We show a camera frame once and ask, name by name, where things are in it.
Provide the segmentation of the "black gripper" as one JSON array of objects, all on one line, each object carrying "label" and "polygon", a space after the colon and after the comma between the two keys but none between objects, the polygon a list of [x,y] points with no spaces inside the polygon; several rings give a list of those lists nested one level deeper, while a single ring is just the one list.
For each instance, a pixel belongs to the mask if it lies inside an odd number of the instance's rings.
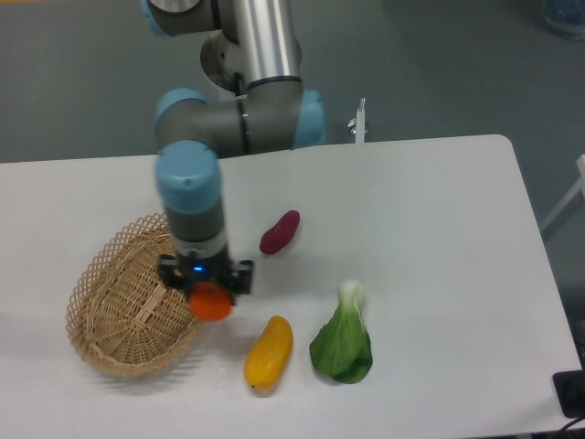
[{"label": "black gripper", "polygon": [[163,254],[159,257],[157,273],[165,287],[187,293],[199,283],[216,284],[230,291],[233,305],[237,304],[239,297],[251,294],[253,260],[232,264],[227,249],[203,258],[194,252],[189,256],[180,253],[176,256]]}]

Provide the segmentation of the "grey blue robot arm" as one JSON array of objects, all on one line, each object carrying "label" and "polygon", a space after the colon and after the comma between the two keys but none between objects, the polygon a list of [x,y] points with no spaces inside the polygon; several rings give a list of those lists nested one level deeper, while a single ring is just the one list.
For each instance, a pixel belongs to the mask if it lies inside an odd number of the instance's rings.
[{"label": "grey blue robot arm", "polygon": [[208,102],[180,88],[157,103],[154,175],[175,249],[159,259],[163,284],[185,298],[216,286],[234,301],[250,292],[253,264],[229,256],[218,162],[319,145],[323,99],[303,86],[289,2],[144,1],[141,8],[155,34],[208,32],[228,43],[226,52],[206,44],[200,59],[229,73],[219,87],[231,100]]}]

